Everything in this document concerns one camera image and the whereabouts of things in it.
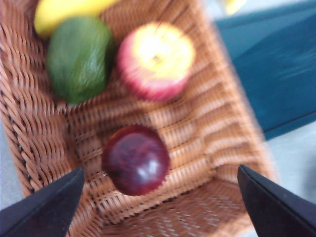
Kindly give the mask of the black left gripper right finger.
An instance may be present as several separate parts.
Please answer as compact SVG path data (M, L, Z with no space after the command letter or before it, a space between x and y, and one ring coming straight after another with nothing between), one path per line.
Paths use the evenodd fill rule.
M259 237L314 237L316 205L251 168L240 165L237 181Z

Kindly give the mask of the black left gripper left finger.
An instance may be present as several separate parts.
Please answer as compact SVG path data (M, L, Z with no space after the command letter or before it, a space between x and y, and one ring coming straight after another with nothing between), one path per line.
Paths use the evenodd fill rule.
M64 237L77 210L84 172L81 167L0 211L2 237Z

